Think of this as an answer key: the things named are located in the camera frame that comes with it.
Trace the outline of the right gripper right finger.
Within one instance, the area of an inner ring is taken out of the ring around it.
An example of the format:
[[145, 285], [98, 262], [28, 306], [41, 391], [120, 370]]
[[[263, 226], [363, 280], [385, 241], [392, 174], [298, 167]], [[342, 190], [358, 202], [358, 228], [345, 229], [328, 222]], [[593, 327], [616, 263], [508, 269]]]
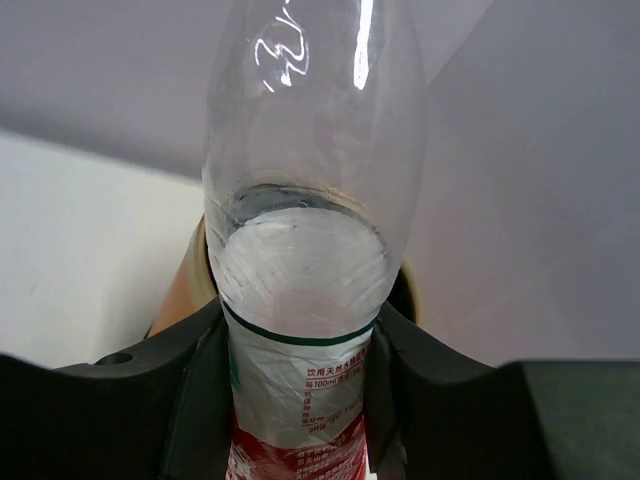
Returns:
[[635, 361], [492, 368], [392, 306], [365, 362], [369, 465], [380, 479], [635, 479]]

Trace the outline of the large red-label clear bottle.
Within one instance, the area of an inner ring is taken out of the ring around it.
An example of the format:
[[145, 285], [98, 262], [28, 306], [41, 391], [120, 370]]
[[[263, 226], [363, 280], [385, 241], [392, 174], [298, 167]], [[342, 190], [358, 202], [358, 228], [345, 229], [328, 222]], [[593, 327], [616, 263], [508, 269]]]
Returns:
[[237, 1], [202, 170], [228, 327], [230, 479], [361, 479], [366, 353], [426, 150], [405, 1]]

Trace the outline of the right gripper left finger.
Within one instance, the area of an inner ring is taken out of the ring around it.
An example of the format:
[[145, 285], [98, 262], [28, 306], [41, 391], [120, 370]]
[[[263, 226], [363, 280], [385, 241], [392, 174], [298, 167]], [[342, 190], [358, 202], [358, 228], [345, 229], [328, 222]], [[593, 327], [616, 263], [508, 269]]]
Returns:
[[1, 359], [5, 479], [221, 479], [231, 424], [218, 301], [93, 364]]

